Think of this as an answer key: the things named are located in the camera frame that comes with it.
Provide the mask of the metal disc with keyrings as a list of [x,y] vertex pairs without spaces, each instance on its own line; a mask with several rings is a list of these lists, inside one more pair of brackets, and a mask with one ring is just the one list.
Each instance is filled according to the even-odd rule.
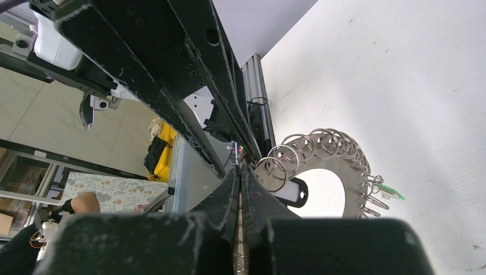
[[384,184],[383,176],[371,173],[359,144],[337,129],[318,128],[308,134],[287,136],[256,164],[254,173],[272,194],[292,178],[317,169],[331,171],[340,179],[345,196],[344,218],[380,217],[377,208],[389,210],[376,196],[378,185]]

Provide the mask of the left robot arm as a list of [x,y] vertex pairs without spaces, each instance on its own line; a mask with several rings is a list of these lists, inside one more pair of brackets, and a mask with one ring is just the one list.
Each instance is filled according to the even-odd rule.
[[212,1],[26,1],[37,17],[16,42],[1,40],[1,67],[86,96],[124,88],[176,130],[219,177],[208,136],[261,159],[244,77]]

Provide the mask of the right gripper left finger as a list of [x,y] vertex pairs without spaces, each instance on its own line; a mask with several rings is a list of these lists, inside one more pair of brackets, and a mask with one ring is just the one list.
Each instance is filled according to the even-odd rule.
[[191,212],[197,227],[193,274],[235,274],[240,168],[233,166],[220,185]]

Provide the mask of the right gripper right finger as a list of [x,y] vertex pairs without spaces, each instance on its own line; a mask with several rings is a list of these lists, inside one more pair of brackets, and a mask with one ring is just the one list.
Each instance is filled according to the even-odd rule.
[[264,188],[247,164],[241,167],[241,194],[248,273],[277,274],[271,220],[300,217]]

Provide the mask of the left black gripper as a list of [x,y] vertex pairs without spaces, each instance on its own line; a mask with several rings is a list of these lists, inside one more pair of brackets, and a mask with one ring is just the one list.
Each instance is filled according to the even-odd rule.
[[53,23],[175,129],[217,177],[226,174],[223,164],[183,101],[205,84],[246,160],[261,159],[242,99],[242,71],[212,1],[65,1]]

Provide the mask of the person forearm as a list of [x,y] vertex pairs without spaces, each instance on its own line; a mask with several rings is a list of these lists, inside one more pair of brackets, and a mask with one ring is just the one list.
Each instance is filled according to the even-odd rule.
[[61,210],[70,214],[98,214],[101,212],[99,201],[93,192],[84,192],[67,200],[61,206]]

